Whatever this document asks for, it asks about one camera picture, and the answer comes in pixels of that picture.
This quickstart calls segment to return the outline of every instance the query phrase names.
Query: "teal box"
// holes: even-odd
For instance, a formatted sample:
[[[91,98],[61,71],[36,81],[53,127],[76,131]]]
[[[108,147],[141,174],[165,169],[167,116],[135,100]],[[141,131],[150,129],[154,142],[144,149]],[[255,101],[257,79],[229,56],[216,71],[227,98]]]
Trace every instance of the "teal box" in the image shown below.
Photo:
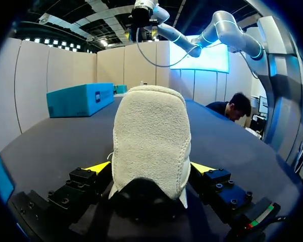
[[[117,94],[123,94],[127,92],[127,85],[117,85],[115,86],[115,91]]]
[[[69,87],[46,97],[50,117],[88,117],[114,101],[113,83]]]

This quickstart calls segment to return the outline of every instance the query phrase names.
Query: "computer screen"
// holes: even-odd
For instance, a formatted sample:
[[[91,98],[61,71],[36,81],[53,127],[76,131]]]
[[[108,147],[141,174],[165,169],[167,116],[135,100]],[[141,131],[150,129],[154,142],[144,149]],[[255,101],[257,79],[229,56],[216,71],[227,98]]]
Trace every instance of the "computer screen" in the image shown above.
[[[259,97],[259,112],[268,114],[268,103],[266,97]]]
[[[197,36],[187,36],[189,40]],[[220,44],[217,40],[211,45],[211,48],[203,48],[201,55],[198,58],[188,55],[178,64],[170,67],[170,69],[192,69],[192,70],[207,70],[215,72],[229,73],[229,55],[228,47],[225,44]],[[170,42],[170,64],[178,62],[186,52],[175,43]]]

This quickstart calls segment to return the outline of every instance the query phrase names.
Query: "white fuzzy object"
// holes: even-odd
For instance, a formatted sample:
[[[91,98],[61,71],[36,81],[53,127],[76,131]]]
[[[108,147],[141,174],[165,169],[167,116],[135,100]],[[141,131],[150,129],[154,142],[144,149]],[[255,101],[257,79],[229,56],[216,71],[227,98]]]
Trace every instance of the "white fuzzy object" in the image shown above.
[[[111,197],[138,177],[152,179],[185,208],[191,133],[184,98],[160,86],[138,86],[122,99],[113,129]]]

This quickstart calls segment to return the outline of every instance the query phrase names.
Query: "yellow tab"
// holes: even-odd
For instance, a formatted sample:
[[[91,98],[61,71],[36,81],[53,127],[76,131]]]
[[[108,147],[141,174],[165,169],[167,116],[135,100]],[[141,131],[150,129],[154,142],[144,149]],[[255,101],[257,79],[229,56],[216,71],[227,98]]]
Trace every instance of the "yellow tab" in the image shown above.
[[[200,172],[200,173],[204,173],[204,172],[207,172],[209,170],[216,170],[216,169],[213,169],[211,167],[207,167],[205,165],[200,165],[200,164],[196,164],[194,162],[191,162],[191,164]]]
[[[95,166],[92,166],[92,167],[89,167],[89,168],[86,168],[84,170],[92,170],[92,171],[95,171],[96,173],[99,173],[100,171],[103,170],[103,168],[106,167],[106,165],[108,165],[110,162],[107,161],[105,163],[102,163],[102,164],[99,164],[99,165],[95,165]]]

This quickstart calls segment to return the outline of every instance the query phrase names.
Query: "black tabletop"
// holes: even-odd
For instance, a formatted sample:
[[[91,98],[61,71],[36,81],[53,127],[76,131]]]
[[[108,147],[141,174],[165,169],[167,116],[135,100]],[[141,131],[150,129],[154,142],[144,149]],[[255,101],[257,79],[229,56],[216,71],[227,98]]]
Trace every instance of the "black tabletop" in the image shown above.
[[[112,130],[121,98],[91,117],[49,118],[10,143],[0,156],[16,183],[16,191],[35,190],[43,198],[61,187],[77,167],[106,161],[113,151]],[[254,202],[268,197],[288,214],[299,197],[300,180],[276,152],[238,124],[191,101],[186,101],[192,134],[190,160],[222,167]],[[188,199],[195,209],[195,198]],[[209,206],[203,222],[220,240],[229,231]],[[266,229],[269,236],[278,224]]]

